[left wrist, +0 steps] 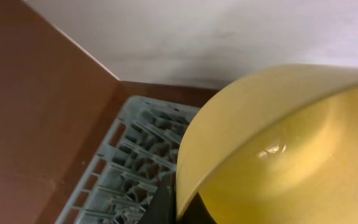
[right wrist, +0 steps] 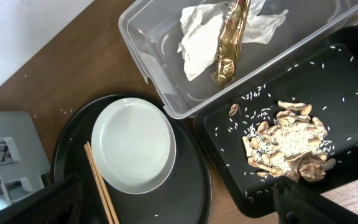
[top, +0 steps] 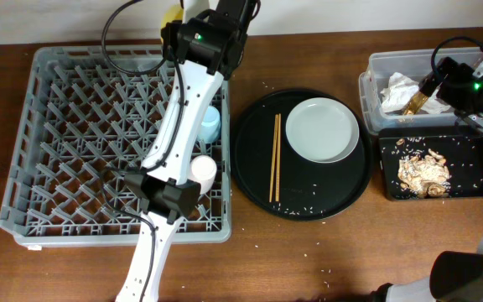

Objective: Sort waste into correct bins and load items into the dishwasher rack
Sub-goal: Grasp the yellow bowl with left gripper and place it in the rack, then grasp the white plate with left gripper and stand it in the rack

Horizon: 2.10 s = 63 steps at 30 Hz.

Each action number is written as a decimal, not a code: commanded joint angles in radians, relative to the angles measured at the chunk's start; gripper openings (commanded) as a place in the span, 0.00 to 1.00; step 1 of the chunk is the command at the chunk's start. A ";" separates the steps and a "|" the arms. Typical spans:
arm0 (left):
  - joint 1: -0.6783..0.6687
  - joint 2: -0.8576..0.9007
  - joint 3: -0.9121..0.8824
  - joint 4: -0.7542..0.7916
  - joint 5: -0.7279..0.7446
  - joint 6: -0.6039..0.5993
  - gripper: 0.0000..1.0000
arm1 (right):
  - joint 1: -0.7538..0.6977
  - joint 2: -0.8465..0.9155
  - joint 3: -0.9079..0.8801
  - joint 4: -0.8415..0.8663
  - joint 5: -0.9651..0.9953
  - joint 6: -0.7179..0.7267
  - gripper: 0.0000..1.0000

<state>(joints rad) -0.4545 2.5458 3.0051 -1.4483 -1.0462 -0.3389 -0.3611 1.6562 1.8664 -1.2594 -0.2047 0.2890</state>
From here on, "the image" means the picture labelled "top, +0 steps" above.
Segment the gold foil wrapper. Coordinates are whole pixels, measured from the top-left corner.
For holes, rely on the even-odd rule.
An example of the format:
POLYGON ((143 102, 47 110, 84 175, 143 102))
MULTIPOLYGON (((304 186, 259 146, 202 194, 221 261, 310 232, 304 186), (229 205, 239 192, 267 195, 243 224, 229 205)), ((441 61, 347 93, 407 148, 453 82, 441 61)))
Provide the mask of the gold foil wrapper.
POLYGON ((410 98, 409 102, 402 110, 402 115, 417 114, 427 100, 434 94, 434 91, 439 86, 437 80, 433 78, 426 78, 418 85, 418 91, 410 98))

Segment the white tissue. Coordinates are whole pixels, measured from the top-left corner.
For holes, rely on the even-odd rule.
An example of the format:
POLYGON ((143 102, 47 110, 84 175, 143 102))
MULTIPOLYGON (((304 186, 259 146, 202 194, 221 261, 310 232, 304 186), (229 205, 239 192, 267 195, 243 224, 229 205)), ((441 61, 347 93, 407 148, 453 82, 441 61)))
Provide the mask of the white tissue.
MULTIPOLYGON (((410 101, 412 96, 416 94, 418 89, 418 81, 395 72, 391 75, 388 87, 381 90, 382 94, 382 110, 385 113, 398 114, 410 101)), ((418 114, 441 114, 450 112, 452 107, 445 102, 439 100, 435 93, 423 104, 418 114)))

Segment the peanut shells and rice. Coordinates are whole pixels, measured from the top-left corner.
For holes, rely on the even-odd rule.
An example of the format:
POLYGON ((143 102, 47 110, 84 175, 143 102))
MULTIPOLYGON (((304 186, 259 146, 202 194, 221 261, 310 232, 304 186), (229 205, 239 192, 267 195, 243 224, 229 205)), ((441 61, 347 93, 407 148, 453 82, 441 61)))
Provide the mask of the peanut shells and rice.
POLYGON ((408 146, 408 143, 419 142, 416 138, 396 141, 393 153, 400 155, 397 184, 401 191, 408 191, 418 198, 446 197, 451 178, 447 159, 431 148, 421 150, 408 146))

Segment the light blue plastic cup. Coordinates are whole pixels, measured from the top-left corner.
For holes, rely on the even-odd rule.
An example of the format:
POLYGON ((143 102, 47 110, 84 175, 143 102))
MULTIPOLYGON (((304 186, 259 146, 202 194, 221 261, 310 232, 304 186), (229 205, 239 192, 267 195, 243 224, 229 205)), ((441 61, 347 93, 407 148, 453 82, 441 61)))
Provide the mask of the light blue plastic cup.
POLYGON ((197 134, 199 141, 216 142, 221 135, 221 115, 216 107, 208 106, 197 134))

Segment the pink plastic cup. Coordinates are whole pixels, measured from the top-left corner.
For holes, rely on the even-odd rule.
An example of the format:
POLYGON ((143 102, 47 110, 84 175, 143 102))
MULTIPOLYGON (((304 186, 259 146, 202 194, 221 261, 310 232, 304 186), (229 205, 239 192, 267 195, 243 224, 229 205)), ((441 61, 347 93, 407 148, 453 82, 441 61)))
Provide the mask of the pink plastic cup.
POLYGON ((200 194, 207 193, 216 177, 217 166, 212 157, 200 155, 190 162, 190 171, 188 179, 200 184, 200 194))

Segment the yellow bowl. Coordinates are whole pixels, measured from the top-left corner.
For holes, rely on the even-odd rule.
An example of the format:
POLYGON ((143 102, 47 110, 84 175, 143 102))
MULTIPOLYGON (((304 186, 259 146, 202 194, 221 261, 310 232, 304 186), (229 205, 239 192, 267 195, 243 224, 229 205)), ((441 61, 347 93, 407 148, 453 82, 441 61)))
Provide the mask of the yellow bowl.
POLYGON ((181 4, 173 4, 171 5, 167 12, 163 15, 161 24, 160 24, 160 36, 161 41, 164 41, 164 34, 163 31, 168 27, 169 23, 172 22, 181 22, 184 16, 184 9, 181 4))

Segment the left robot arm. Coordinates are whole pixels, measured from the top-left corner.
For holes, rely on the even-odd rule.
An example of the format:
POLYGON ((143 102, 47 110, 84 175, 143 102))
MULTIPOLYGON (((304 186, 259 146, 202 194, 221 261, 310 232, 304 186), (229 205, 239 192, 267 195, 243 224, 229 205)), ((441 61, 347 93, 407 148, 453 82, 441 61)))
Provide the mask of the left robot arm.
POLYGON ((182 18, 161 30, 164 60, 174 63, 174 85, 153 146, 124 183, 143 202, 135 217, 138 242, 118 301, 156 301, 174 234, 210 190, 216 164, 192 171, 197 134, 213 96, 242 62, 258 0, 184 1, 182 18))

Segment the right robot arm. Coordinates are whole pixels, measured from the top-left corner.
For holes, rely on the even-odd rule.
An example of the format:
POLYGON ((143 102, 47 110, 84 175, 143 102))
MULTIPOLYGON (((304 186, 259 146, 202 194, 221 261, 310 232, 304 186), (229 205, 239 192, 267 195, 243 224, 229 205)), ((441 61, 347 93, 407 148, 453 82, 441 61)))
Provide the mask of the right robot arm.
MULTIPOLYGON (((483 53, 483 43, 477 46, 483 53)), ((431 55, 430 66, 420 92, 431 96, 437 89, 438 98, 454 108, 456 121, 468 125, 463 137, 483 138, 483 60, 472 68, 431 55)), ((483 237, 474 253, 442 252, 428 277, 409 284, 384 284, 377 293, 385 301, 483 301, 483 237)))

